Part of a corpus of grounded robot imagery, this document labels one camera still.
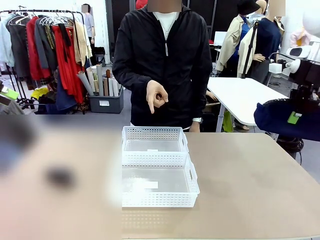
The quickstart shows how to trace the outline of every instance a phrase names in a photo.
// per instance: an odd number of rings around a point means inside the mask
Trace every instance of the beige table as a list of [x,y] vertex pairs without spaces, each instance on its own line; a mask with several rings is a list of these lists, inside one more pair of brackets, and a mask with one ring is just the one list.
[[[121,216],[106,180],[120,169],[109,156],[121,138],[100,132],[88,141],[93,135],[55,131],[2,179],[0,239],[110,240],[120,226],[123,239],[320,236],[320,186],[264,134],[187,134],[200,188],[195,207],[127,208]],[[71,190],[44,179],[48,166],[62,162],[77,178]]]

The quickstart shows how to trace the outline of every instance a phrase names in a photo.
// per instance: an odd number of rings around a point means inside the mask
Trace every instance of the gray storage bin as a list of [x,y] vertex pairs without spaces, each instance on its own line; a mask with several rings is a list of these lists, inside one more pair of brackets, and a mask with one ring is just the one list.
[[120,88],[119,96],[99,96],[98,92],[94,92],[89,100],[93,113],[119,114],[124,108],[124,88]]

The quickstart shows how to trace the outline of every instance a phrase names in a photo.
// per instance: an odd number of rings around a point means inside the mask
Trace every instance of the dark blue top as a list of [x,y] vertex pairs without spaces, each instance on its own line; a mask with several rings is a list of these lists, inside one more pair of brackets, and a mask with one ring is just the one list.
[[279,50],[281,33],[278,26],[267,18],[262,18],[256,33],[255,53],[262,54],[268,59],[272,53]]
[[240,41],[238,43],[238,45],[235,47],[235,52],[234,54],[230,57],[229,61],[232,61],[232,62],[237,62],[239,61],[239,46],[240,46],[240,43],[242,41],[242,39],[244,39],[245,35],[249,32],[250,30],[250,27],[248,25],[248,22],[247,22],[247,19],[243,16],[241,16],[241,18],[243,19],[244,21],[244,24],[242,25],[242,31],[241,31],[241,35],[240,35]]

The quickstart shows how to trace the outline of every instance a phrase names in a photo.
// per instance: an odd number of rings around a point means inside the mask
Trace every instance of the black jacket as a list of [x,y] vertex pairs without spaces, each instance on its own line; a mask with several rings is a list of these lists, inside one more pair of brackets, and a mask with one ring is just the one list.
[[[211,71],[207,25],[196,12],[182,6],[167,41],[160,22],[147,6],[124,16],[112,72],[120,84],[132,91],[133,125],[189,127],[192,118],[202,116]],[[150,80],[163,85],[169,100],[155,108],[154,114],[146,100]]]

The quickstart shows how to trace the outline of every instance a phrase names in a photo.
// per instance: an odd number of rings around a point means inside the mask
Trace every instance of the white wall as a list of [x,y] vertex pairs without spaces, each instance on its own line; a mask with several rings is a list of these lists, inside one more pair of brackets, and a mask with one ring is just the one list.
[[303,27],[303,14],[310,7],[320,10],[320,0],[286,0],[286,16],[281,20],[285,28],[281,48],[282,53],[285,54],[287,49],[290,48],[290,35],[295,30]]
[[27,9],[45,9],[45,10],[69,10],[81,12],[82,4],[90,4],[93,8],[93,17],[95,24],[95,46],[104,47],[105,59],[109,58],[109,39],[108,39],[108,25],[107,25],[107,12],[105,0],[3,0],[1,1],[0,11],[2,10],[15,10],[19,9],[18,6],[24,6]]

